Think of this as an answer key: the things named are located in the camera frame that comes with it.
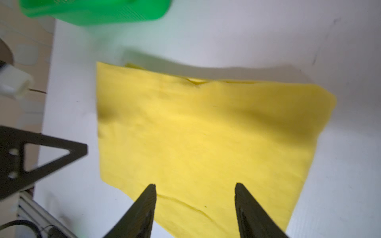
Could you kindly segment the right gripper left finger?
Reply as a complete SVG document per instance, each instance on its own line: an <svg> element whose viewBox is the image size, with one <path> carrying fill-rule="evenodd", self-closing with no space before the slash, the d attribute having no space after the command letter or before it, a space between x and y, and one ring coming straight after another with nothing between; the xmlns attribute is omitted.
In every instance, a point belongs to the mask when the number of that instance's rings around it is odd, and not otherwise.
<svg viewBox="0 0 381 238"><path fill-rule="evenodd" d="M150 184L105 238L150 238L156 198L156 186Z"/></svg>

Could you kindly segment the yellow trousers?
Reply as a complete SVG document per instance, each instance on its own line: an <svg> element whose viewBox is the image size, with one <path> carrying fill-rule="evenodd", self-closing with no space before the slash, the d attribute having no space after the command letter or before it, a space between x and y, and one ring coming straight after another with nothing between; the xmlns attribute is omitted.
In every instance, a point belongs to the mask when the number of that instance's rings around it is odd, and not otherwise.
<svg viewBox="0 0 381 238"><path fill-rule="evenodd" d="M237 238L242 183L286 230L335 108L317 85L186 78L97 64L100 174L176 238Z"/></svg>

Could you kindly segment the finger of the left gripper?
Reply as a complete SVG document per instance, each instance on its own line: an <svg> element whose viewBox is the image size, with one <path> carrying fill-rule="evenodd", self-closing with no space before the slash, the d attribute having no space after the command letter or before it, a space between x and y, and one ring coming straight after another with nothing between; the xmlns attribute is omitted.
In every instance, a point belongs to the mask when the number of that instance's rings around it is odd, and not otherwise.
<svg viewBox="0 0 381 238"><path fill-rule="evenodd" d="M84 143L1 126L1 200L87 153Z"/></svg>

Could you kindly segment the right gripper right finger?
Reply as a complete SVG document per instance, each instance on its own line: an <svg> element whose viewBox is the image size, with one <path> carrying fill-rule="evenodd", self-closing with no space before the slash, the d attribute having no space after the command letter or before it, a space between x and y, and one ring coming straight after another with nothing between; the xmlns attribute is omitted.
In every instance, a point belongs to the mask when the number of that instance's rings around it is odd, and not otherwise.
<svg viewBox="0 0 381 238"><path fill-rule="evenodd" d="M235 186L235 208L241 238L288 238L242 183Z"/></svg>

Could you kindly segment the green plastic basket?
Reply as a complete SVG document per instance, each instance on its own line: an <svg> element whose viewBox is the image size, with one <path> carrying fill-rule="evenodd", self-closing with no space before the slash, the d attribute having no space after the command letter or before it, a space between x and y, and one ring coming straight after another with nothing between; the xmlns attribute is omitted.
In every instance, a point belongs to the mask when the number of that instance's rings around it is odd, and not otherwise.
<svg viewBox="0 0 381 238"><path fill-rule="evenodd" d="M30 18L53 17L76 25L157 20L170 8L170 0L24 0L23 14Z"/></svg>

